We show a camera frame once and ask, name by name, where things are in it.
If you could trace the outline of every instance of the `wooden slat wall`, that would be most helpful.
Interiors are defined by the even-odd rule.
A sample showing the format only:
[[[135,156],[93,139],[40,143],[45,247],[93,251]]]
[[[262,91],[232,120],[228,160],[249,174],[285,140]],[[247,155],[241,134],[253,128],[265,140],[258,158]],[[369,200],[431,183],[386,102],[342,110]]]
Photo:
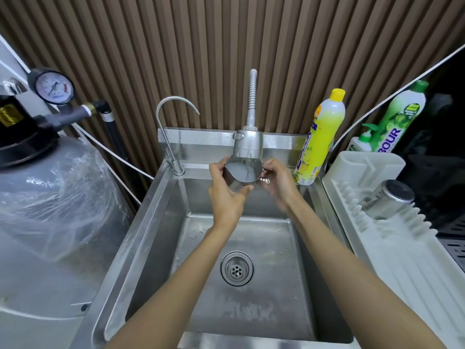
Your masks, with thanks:
[[[1,34],[31,66],[67,73],[78,102],[108,100],[132,162],[153,175],[162,160],[154,109],[168,95],[190,99],[201,116],[167,103],[166,125],[235,130],[256,68],[259,128],[304,134],[318,103],[341,87],[341,134],[465,31],[465,0],[0,2]],[[111,147],[100,118],[83,125]]]

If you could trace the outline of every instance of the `gauge dial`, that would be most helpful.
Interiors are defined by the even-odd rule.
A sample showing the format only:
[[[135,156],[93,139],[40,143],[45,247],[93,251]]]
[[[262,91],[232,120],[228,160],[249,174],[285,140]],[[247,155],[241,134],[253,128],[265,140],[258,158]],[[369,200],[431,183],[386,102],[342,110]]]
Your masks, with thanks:
[[[64,105],[74,96],[73,82],[65,75],[52,69],[32,70],[30,87],[50,104]]]

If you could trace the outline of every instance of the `green bottle cap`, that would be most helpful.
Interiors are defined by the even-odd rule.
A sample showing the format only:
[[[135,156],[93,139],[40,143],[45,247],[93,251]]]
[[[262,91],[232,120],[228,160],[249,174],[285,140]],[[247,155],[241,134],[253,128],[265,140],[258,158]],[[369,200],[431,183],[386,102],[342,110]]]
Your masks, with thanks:
[[[368,143],[372,139],[372,131],[378,130],[378,125],[375,124],[362,124],[368,128],[368,131],[363,132],[360,137],[358,138],[362,143]]]
[[[412,86],[410,87],[410,90],[412,92],[417,92],[417,93],[423,93],[425,91],[425,89],[428,87],[428,82],[426,81],[422,81],[422,80],[418,80],[418,81],[415,81]]]

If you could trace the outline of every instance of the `sink drain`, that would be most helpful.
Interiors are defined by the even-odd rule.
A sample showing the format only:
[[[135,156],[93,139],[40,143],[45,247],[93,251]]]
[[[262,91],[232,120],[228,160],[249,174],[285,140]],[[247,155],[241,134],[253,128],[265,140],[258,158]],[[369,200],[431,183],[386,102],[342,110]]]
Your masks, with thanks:
[[[253,274],[252,260],[243,252],[230,252],[221,261],[221,274],[226,282],[235,287],[247,284]]]

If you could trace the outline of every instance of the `metal cup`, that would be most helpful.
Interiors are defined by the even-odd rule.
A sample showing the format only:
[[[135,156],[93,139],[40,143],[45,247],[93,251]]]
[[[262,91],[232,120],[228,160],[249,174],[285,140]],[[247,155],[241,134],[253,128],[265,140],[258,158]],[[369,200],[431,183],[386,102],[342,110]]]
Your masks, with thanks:
[[[362,211],[375,220],[394,216],[405,204],[415,199],[415,193],[397,180],[384,180],[360,205]]]
[[[237,192],[259,180],[262,171],[263,163],[260,159],[232,156],[225,164],[223,178],[229,188]]]

